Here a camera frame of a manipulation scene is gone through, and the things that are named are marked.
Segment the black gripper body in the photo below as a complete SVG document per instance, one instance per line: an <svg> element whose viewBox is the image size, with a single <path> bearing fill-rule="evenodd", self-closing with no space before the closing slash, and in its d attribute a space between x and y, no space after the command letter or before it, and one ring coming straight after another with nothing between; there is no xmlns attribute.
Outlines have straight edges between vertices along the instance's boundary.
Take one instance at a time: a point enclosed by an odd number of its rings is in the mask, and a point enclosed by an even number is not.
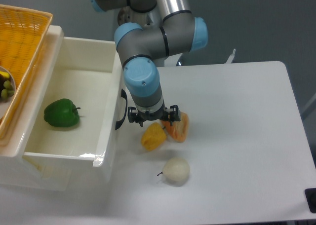
<svg viewBox="0 0 316 225"><path fill-rule="evenodd" d="M138 110L137 121L154 121L157 119L162 119L164 115L165 106L161 105L160 108L144 108L141 106L136 106Z"/></svg>

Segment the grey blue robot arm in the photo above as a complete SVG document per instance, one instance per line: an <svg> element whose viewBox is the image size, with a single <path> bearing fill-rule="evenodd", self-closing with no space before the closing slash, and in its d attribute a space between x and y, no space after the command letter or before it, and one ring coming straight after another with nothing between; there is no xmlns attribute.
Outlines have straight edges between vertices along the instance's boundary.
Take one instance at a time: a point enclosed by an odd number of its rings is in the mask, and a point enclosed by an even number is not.
<svg viewBox="0 0 316 225"><path fill-rule="evenodd" d="M90 1L100 11L128 8L144 15L158 11L158 20L142 22L130 17L114 34L124 83L135 104L126 107L124 116L129 122L138 124L157 119L170 124L180 121L178 107L167 108L164 104L155 61L206 47L208 30L205 21L193 16L188 0Z"/></svg>

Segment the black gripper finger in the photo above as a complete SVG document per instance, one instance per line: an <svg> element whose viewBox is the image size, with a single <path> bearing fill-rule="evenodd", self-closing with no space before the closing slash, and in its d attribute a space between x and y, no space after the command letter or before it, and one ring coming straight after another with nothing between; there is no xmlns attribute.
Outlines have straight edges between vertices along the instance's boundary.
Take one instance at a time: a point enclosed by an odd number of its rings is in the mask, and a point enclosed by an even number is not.
<svg viewBox="0 0 316 225"><path fill-rule="evenodd" d="M144 119L142 118L141 114L139 114L136 107L128 107L127 116L129 123L137 123L140 126L143 126Z"/></svg>
<svg viewBox="0 0 316 225"><path fill-rule="evenodd" d="M170 125L173 125L174 122L181 121L181 112L178 106L172 105L170 108L164 108L160 120L168 122Z"/></svg>

